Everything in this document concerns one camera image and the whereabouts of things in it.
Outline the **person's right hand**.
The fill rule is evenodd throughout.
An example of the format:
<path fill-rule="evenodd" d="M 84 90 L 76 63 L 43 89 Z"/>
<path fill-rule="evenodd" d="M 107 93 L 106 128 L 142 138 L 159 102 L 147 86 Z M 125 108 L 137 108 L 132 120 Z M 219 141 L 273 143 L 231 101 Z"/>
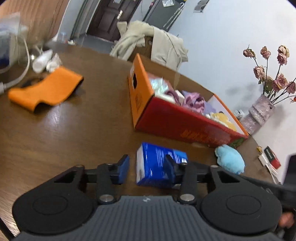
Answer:
<path fill-rule="evenodd" d="M 294 214 L 292 212 L 285 212 L 281 215 L 278 225 L 281 228 L 291 228 L 295 223 Z"/>

